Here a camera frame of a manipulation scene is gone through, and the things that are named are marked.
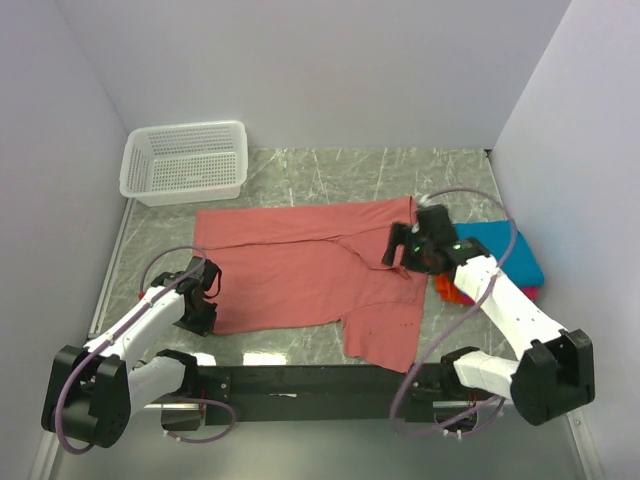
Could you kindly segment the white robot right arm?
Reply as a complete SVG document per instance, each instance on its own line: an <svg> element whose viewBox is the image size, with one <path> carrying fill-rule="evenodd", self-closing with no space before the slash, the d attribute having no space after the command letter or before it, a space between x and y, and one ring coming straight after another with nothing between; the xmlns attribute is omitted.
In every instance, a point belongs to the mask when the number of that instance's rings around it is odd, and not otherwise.
<svg viewBox="0 0 640 480"><path fill-rule="evenodd" d="M420 207L413 224L392 224L382 262L444 274L480 308L512 348L512 360L465 347L441 358L436 386L452 399L483 391L513 402L538 426L594 401L594 348L582 330L543 313L476 238L460 237L442 205Z"/></svg>

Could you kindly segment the salmon pink t shirt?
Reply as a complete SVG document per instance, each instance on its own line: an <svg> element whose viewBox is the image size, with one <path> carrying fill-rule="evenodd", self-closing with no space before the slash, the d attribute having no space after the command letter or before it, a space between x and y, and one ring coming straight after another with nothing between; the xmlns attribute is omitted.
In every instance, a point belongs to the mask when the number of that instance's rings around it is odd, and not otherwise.
<svg viewBox="0 0 640 480"><path fill-rule="evenodd" d="M217 335L340 322L343 352L405 373L417 354L427 278L382 257L410 196L333 205L200 210L194 244L222 270Z"/></svg>

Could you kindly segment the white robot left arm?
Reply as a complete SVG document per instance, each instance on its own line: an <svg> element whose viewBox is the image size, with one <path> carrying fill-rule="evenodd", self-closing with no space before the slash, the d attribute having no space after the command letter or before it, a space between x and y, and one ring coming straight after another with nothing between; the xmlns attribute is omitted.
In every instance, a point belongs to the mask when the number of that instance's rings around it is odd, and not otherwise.
<svg viewBox="0 0 640 480"><path fill-rule="evenodd" d="M109 448L130 418L148 404L172 397L186 402L201 392L196 358L165 349L138 362L171 326L207 336L216 320L222 270L204 253L183 271L164 272L141 285L138 303L82 347L67 345L54 357L41 424L73 455Z"/></svg>

